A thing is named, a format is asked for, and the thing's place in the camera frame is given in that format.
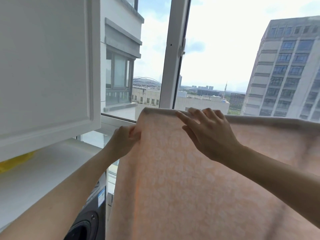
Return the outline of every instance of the white cabinet door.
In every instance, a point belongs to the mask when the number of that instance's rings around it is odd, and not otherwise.
[[[0,162],[100,124],[100,0],[0,0]]]

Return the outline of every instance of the label sticker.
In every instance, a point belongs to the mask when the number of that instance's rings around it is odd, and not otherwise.
[[[98,194],[98,208],[100,205],[104,202],[105,199],[105,190],[101,190],[101,192]]]

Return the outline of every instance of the yellow object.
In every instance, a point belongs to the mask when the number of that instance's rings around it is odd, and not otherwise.
[[[33,156],[33,154],[35,152],[36,151],[29,152],[29,153],[26,153],[26,154],[23,154],[20,156],[16,156],[14,158],[0,162],[0,173],[4,173],[4,172],[14,168],[15,166],[18,166],[19,164],[22,164],[22,163],[28,161]]]

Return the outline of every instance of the black washing machine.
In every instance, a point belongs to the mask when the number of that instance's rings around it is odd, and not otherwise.
[[[105,240],[106,195],[103,173],[64,240]]]

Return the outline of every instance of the forearm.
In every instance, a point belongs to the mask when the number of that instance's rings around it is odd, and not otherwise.
[[[26,210],[1,234],[1,240],[62,240],[102,173],[112,164],[104,148]]]
[[[320,228],[320,180],[247,147],[223,164],[259,184]]]

